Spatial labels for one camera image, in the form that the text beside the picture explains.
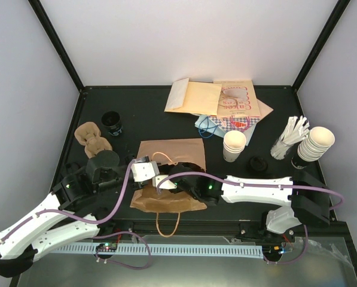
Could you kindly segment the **brown paper bag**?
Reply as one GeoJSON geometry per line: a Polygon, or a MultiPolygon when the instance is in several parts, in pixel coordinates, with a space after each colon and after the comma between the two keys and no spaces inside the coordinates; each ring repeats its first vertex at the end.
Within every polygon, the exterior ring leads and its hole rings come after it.
{"type": "MultiPolygon", "coordinates": [[[[203,140],[199,138],[142,141],[138,157],[144,156],[157,162],[159,175],[206,171],[205,148],[203,140]]],[[[155,226],[159,235],[168,238],[176,233],[184,212],[205,210],[207,206],[191,194],[191,189],[196,186],[196,176],[165,178],[161,184],[166,180],[172,181],[177,188],[162,190],[160,185],[153,187],[150,180],[145,187],[134,192],[130,207],[155,214],[155,226]],[[164,234],[160,230],[159,216],[162,213],[177,215],[175,227],[170,234],[164,234]]]]}

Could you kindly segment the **black cup sleeve stack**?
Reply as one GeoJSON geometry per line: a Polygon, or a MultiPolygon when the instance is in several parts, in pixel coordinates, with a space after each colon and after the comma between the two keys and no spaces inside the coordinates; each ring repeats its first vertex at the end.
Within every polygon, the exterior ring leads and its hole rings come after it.
{"type": "Polygon", "coordinates": [[[120,136],[123,132],[123,126],[119,113],[108,111],[101,117],[101,122],[111,136],[120,136]]]}

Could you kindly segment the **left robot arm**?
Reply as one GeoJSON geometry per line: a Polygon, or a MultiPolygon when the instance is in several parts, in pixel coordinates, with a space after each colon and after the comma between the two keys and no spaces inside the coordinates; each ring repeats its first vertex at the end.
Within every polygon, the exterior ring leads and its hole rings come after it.
{"type": "Polygon", "coordinates": [[[0,231],[0,276],[20,275],[51,251],[102,235],[125,193],[139,186],[135,158],[120,165],[113,151],[101,151],[68,173],[45,199],[12,226],[0,231]]]}

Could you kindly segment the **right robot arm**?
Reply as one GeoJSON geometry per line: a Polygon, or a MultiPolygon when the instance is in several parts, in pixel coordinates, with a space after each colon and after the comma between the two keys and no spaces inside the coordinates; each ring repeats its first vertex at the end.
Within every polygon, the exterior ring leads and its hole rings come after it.
{"type": "Polygon", "coordinates": [[[247,234],[250,240],[267,240],[299,225],[329,227],[328,188],[302,170],[282,178],[270,178],[265,171],[256,171],[253,178],[217,178],[180,163],[160,185],[164,187],[171,193],[185,192],[206,206],[222,203],[217,216],[259,221],[260,227],[247,234]]]}

